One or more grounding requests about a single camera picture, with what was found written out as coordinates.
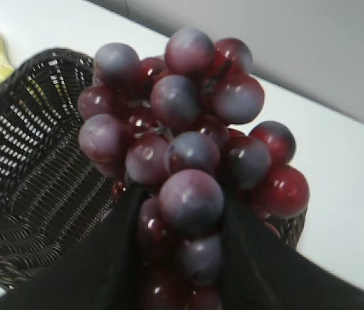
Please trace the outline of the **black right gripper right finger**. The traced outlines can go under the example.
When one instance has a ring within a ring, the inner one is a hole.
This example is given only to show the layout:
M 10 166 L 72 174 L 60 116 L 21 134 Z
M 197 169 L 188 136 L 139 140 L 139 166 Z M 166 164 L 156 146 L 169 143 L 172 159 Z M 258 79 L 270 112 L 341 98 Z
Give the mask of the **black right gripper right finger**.
M 364 290 L 289 247 L 234 194 L 222 219 L 224 309 L 364 309 Z

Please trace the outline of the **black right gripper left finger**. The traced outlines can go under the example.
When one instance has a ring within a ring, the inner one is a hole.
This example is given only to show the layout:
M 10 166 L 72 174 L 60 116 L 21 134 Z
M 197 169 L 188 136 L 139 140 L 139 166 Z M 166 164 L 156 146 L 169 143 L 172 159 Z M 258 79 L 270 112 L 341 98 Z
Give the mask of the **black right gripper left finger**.
M 0 309 L 137 309 L 138 215 L 146 190 L 133 185 L 77 246 L 0 297 Z

